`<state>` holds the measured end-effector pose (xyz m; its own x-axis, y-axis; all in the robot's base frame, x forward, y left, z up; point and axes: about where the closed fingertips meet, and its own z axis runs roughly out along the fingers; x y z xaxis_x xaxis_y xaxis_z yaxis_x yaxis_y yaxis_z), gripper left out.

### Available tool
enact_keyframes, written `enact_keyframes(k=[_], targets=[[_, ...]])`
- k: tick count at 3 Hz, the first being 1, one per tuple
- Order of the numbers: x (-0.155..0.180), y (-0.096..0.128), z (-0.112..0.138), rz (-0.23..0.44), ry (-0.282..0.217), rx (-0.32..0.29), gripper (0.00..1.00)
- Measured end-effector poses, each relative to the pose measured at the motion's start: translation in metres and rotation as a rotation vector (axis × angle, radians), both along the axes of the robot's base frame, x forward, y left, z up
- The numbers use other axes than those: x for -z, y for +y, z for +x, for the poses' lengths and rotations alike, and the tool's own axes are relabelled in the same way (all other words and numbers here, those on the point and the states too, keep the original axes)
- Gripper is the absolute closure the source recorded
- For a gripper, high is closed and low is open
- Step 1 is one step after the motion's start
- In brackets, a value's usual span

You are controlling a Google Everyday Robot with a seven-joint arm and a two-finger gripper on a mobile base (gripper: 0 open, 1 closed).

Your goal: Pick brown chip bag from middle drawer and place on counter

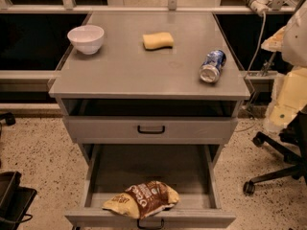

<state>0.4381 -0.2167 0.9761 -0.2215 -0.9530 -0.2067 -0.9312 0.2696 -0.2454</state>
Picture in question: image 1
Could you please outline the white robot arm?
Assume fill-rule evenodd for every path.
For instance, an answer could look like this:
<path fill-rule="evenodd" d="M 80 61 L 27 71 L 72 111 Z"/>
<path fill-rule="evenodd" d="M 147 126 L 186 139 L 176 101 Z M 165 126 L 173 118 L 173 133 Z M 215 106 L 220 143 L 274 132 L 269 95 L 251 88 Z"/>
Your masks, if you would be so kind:
<path fill-rule="evenodd" d="M 293 65 L 284 77 L 269 115 L 275 126 L 286 127 L 307 105 L 307 1 L 261 48 L 280 52 L 282 59 Z"/>

